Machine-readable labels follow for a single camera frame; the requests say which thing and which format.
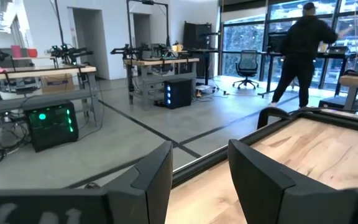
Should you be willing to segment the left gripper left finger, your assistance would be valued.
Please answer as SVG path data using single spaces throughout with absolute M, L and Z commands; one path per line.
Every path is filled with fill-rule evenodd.
M 173 143 L 165 141 L 103 186 L 106 224 L 164 224 L 173 178 Z

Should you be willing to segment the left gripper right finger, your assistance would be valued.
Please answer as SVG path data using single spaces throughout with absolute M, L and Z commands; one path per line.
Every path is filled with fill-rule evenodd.
M 336 190 L 230 140 L 229 168 L 248 224 L 358 224 L 358 193 Z

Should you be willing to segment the computer tower with blue lights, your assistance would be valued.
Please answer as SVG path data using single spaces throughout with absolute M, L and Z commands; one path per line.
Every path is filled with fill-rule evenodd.
M 164 83 L 164 103 L 171 110 L 190 106 L 192 102 L 192 80 L 174 79 Z

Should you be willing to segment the computer tower with green lights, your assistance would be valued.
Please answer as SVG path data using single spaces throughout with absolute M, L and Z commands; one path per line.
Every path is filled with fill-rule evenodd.
M 71 101 L 53 101 L 23 109 L 35 152 L 78 140 L 78 123 Z

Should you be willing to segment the black office chair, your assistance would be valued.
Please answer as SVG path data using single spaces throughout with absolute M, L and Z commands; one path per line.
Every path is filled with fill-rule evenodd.
M 258 71 L 259 64 L 257 62 L 258 51 L 256 50 L 242 50 L 240 53 L 240 60 L 236 62 L 236 72 L 240 77 L 244 79 L 242 81 L 236 81 L 232 84 L 235 87 L 238 83 L 237 88 L 240 89 L 241 85 L 247 86 L 251 84 L 253 90 L 259 87 L 259 83 L 252 81 L 250 78 L 255 77 Z

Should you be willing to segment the cardboard box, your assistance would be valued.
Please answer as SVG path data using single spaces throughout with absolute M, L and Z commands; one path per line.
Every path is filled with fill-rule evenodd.
M 42 93 L 57 93 L 75 89 L 71 74 L 42 77 Z

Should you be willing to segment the small black monitor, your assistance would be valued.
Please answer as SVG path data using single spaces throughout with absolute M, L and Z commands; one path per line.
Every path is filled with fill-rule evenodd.
M 286 36 L 286 32 L 269 32 L 267 39 L 267 52 L 280 53 L 280 47 Z

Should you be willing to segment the black desk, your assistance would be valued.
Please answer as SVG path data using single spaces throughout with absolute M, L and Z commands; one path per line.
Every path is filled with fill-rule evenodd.
M 269 67 L 268 67 L 268 76 L 267 76 L 267 87 L 266 91 L 263 93 L 258 93 L 259 96 L 262 98 L 269 93 L 272 93 L 273 90 L 270 89 L 271 82 L 272 82 L 272 71 L 273 71 L 273 59 L 274 57 L 281 57 L 282 55 L 280 53 L 276 52 L 259 52 L 259 54 L 263 56 L 269 56 Z M 339 76 L 342 76 L 345 72 L 346 63 L 350 58 L 356 58 L 358 57 L 358 53 L 351 52 L 347 54 L 335 54 L 335 53 L 318 53 L 317 58 L 323 58 L 324 59 L 324 65 L 323 65 L 323 71 L 322 75 L 319 80 L 318 89 L 322 89 L 325 82 L 325 76 L 326 76 L 326 69 L 328 67 L 328 60 L 329 59 L 341 59 L 341 69 L 339 71 Z

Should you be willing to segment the person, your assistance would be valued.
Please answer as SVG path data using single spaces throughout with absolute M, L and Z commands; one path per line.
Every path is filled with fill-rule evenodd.
M 299 83 L 299 107 L 308 105 L 309 87 L 319 44 L 332 44 L 338 37 L 339 34 L 326 22 L 317 18 L 315 5 L 312 2 L 306 3 L 303 6 L 303 15 L 289 28 L 280 46 L 283 56 L 282 74 L 270 106 L 277 105 L 294 79 Z

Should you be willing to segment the black cabinet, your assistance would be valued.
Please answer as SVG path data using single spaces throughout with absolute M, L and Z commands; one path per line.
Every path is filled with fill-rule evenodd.
M 211 24 L 194 24 L 185 21 L 183 30 L 184 49 L 192 56 L 199 58 L 197 64 L 197 77 L 204 78 L 207 62 L 209 60 L 209 36 L 212 31 Z

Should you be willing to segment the black curved bracket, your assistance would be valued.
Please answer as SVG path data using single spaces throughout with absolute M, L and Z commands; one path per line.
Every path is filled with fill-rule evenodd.
M 274 116 L 280 119 L 288 119 L 290 117 L 289 113 L 286 111 L 277 108 L 277 107 L 266 107 L 262 109 L 259 113 L 257 129 L 263 128 L 268 124 L 270 116 Z

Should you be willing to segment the thin black gantry frame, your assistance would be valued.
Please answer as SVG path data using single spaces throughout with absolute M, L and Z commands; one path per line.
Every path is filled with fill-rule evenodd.
M 127 7 L 127 22 L 128 22 L 128 32 L 129 32 L 129 45 L 131 47 L 133 47 L 132 45 L 132 30 L 131 30 L 131 18 L 130 18 L 130 13 L 131 10 L 129 9 L 129 3 L 131 1 L 134 2 L 139 2 L 141 4 L 145 4 L 145 5 L 158 5 L 158 6 L 164 6 L 165 7 L 165 18 L 166 18 L 166 46 L 169 47 L 170 46 L 170 34 L 169 34 L 169 5 L 162 3 L 162 2 L 155 2 L 154 0 L 126 0 L 126 7 Z

